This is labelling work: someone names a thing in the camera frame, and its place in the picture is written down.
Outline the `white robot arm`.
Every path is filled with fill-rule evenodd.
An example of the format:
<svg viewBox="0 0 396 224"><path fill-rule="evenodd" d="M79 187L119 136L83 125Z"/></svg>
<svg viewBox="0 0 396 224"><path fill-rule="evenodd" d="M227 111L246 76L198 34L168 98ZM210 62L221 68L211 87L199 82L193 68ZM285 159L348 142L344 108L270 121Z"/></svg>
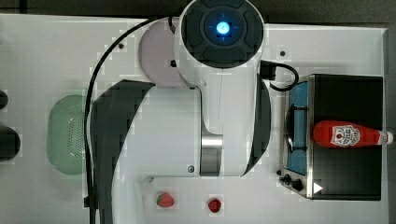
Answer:
<svg viewBox="0 0 396 224"><path fill-rule="evenodd" d="M92 104L90 224L145 224L142 185L155 177L243 176L271 132L262 80L264 22L248 0L192 0L174 53L180 86L123 79Z"/></svg>

